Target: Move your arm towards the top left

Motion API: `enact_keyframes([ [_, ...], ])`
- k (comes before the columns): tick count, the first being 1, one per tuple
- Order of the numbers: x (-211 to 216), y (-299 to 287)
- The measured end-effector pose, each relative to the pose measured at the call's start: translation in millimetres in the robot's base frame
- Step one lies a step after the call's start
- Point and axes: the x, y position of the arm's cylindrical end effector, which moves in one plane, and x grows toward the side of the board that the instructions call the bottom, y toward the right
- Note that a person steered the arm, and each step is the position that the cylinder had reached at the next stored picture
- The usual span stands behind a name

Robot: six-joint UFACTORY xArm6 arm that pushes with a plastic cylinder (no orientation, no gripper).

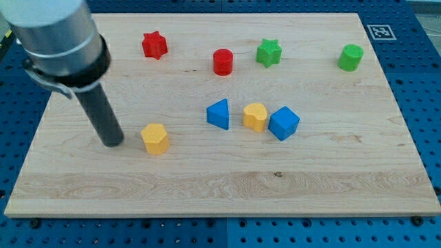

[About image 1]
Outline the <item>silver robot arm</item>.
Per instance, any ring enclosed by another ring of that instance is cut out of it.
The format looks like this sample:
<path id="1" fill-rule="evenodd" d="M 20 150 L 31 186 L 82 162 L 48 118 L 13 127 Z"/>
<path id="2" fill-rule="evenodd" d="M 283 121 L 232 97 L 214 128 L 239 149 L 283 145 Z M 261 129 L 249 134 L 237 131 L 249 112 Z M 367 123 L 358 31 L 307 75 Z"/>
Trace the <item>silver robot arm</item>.
<path id="1" fill-rule="evenodd" d="M 110 53 L 84 0 L 1 0 L 1 14 L 27 54 L 40 87 L 71 98 L 99 85 Z"/>

